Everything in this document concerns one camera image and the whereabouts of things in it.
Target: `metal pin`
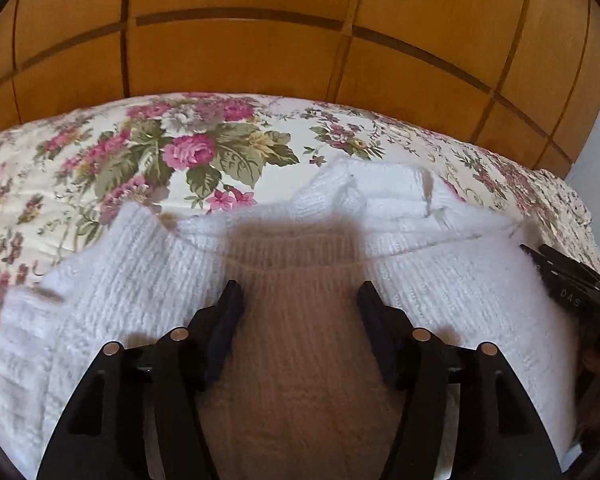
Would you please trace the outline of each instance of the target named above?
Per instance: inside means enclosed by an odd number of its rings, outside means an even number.
[[[112,341],[111,343],[107,343],[102,348],[102,352],[104,355],[116,354],[118,352],[118,350],[120,350],[120,345],[118,343],[116,343],[115,341]]]
[[[498,353],[498,347],[493,343],[482,343],[480,345],[480,350],[485,355],[496,355]]]
[[[186,328],[175,328],[171,331],[171,339],[174,341],[183,341],[189,337],[189,330]]]
[[[411,335],[413,335],[414,339],[422,342],[431,339],[431,332],[429,332],[429,330],[426,328],[416,328],[413,332],[411,332]]]

